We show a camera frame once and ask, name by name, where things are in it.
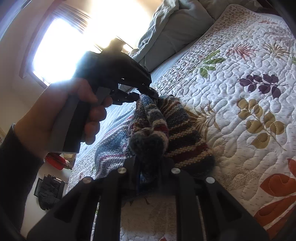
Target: brown striped knit fabric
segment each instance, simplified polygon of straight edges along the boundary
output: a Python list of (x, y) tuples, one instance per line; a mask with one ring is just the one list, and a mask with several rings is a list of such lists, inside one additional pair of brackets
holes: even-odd
[(208, 174), (214, 167), (211, 150), (173, 96), (162, 96), (154, 102), (140, 95), (128, 134), (129, 148), (142, 161), (147, 182), (156, 176), (163, 156), (196, 177)]

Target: hand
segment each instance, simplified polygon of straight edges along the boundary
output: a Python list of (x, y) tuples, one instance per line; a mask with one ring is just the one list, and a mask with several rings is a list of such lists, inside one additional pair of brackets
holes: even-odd
[(86, 144), (94, 143), (95, 135), (100, 130), (99, 121), (106, 118), (105, 108), (112, 105), (112, 98), (108, 96), (102, 105), (95, 105), (98, 99), (87, 80), (74, 78), (51, 84), (28, 113), (16, 123), (16, 136), (35, 156), (43, 159), (47, 155), (46, 146), (54, 121), (69, 95), (78, 95), (80, 100), (94, 104), (89, 113), (90, 122), (84, 127)]

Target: gripper handle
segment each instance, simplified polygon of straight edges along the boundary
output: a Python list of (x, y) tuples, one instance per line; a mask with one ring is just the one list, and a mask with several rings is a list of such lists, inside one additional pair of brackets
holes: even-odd
[[(96, 91), (98, 104), (101, 104), (110, 89), (99, 87)], [(83, 140), (91, 104), (80, 101), (78, 96), (69, 96), (59, 112), (49, 138), (47, 150), (55, 153), (79, 153)]]

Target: quilt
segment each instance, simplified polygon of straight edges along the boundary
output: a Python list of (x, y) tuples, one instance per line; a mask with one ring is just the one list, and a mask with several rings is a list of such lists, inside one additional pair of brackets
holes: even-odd
[[(271, 238), (296, 202), (295, 53), (284, 21), (233, 4), (152, 85), (179, 99), (215, 154), (211, 175)], [(96, 147), (75, 163), (68, 190), (96, 177)], [(120, 239), (176, 240), (174, 205), (153, 195), (123, 204)]]

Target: black sleeve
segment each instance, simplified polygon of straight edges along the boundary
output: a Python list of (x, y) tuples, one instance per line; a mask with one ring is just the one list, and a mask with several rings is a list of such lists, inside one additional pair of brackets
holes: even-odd
[(20, 230), (27, 196), (44, 161), (20, 143), (13, 127), (0, 146), (0, 206)]

